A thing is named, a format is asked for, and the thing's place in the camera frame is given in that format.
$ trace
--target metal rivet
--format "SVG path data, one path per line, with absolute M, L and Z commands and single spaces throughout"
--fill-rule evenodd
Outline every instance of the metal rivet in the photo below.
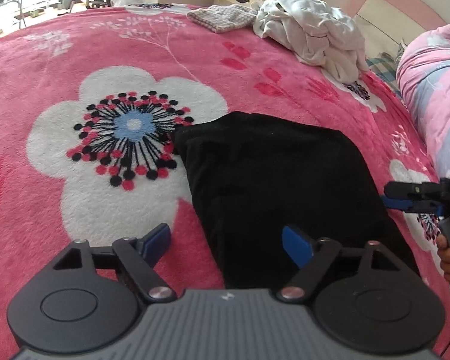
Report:
M 305 296 L 305 291 L 300 287 L 285 287 L 280 290 L 284 299 L 300 299 Z
M 148 294 L 154 299 L 167 299 L 173 295 L 173 291 L 168 287 L 153 287 Z

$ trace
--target metal pin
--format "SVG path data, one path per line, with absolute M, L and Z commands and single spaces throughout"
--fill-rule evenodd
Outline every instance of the metal pin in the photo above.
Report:
M 148 291 L 148 295 L 153 299 L 167 299 L 173 295 L 173 291 L 168 287 L 153 287 Z

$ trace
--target pink blanket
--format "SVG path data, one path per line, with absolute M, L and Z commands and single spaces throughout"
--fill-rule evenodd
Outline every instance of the pink blanket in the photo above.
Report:
M 251 30 L 216 35 L 185 10 L 96 9 L 0 39 L 0 360 L 17 350 L 9 301 L 70 239 L 107 245 L 167 222 L 163 278 L 177 291 L 222 286 L 167 135 L 176 124 L 269 114 L 341 130 L 380 192 L 392 179 L 437 179 L 409 114 L 374 74 L 345 87 Z M 390 215 L 446 307 L 440 353 L 450 291 L 437 229 Z

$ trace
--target blue clip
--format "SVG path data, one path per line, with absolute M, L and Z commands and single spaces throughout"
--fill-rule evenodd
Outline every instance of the blue clip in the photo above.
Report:
M 386 208 L 392 210 L 408 211 L 413 208 L 413 202 L 411 200 L 401 200 L 401 199 L 390 199 L 385 195 L 380 196 L 385 204 Z
M 168 250 L 171 240 L 170 228 L 166 223 L 161 223 L 145 237 L 137 240 L 136 250 L 145 262 L 153 268 Z
M 289 226 L 282 230 L 282 246 L 300 269 L 312 259 L 315 252 L 315 241 Z

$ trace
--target gray plastic casing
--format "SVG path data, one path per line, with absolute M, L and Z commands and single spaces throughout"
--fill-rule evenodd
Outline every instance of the gray plastic casing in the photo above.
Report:
M 336 342 L 301 305 L 266 289 L 187 290 L 148 307 L 127 335 L 95 352 L 39 354 L 13 360 L 436 360 L 429 349 L 401 356 L 357 352 Z

